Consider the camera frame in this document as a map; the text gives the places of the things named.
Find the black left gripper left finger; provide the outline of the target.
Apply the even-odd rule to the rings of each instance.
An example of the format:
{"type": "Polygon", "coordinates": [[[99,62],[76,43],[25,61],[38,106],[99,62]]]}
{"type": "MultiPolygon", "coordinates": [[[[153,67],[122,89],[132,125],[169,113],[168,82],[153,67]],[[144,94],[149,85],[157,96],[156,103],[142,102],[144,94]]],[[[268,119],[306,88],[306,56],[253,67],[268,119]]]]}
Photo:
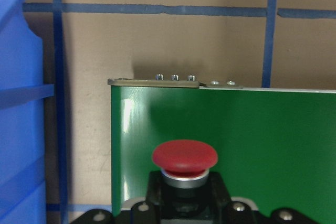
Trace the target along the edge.
{"type": "Polygon", "coordinates": [[[104,209],[96,208],[85,212],[71,223],[157,224],[160,223],[160,219],[153,204],[145,200],[138,200],[137,202],[128,200],[122,205],[118,215],[114,215],[104,209]]]}

